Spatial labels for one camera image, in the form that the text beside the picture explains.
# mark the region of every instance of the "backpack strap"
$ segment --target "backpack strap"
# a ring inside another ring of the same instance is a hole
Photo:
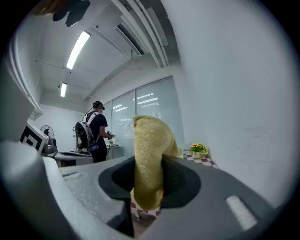
[[[89,121],[87,122],[87,124],[90,125],[90,123],[93,121],[93,119],[94,119],[97,115],[99,115],[99,114],[100,114],[100,113],[98,113],[98,112],[92,113],[92,115],[90,116]],[[98,137],[97,137],[97,140],[96,140],[95,142],[98,142],[99,137],[100,137],[100,132],[99,132]]]
[[[83,117],[83,122],[86,122],[86,117],[88,116],[88,114],[85,114],[85,116]]]
[[[98,112],[92,113],[92,115],[90,116],[90,118],[89,118],[87,124],[90,124],[90,123],[93,121],[93,119],[94,119],[98,114],[100,114],[100,113],[98,113]]]

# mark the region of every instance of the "electric fan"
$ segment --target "electric fan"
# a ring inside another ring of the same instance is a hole
[[[54,131],[52,129],[52,127],[48,126],[48,125],[44,125],[41,127],[40,129],[44,134],[46,134],[48,137],[54,137]]]

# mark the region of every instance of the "person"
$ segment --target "person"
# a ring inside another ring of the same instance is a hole
[[[86,117],[86,122],[88,122],[89,118],[93,113],[95,112],[100,113],[90,123],[90,128],[92,130],[93,137],[95,141],[97,141],[96,144],[98,145],[98,148],[91,152],[92,157],[94,159],[94,163],[102,162],[106,160],[107,148],[104,142],[104,138],[111,139],[112,137],[111,135],[105,132],[105,127],[107,127],[107,122],[105,116],[102,114],[103,109],[104,109],[103,104],[99,101],[96,101],[93,104],[93,111],[89,112]]]

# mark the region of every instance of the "flower pot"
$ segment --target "flower pot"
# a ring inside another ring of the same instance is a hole
[[[200,152],[193,152],[194,159],[201,159],[203,155]]]

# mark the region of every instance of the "navy t-shirt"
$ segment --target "navy t-shirt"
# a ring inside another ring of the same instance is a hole
[[[88,122],[91,115],[95,112],[96,111],[92,111],[92,112],[88,113],[88,115],[86,117],[86,122]],[[90,123],[90,128],[92,130],[95,141],[97,140],[97,138],[99,136],[100,127],[107,127],[107,126],[108,125],[107,125],[105,116],[103,116],[102,114],[98,114],[96,117],[94,117],[93,121]],[[99,146],[100,149],[106,150],[106,144],[104,142],[103,137],[101,137],[101,136],[99,137],[99,139],[97,141],[97,145]]]

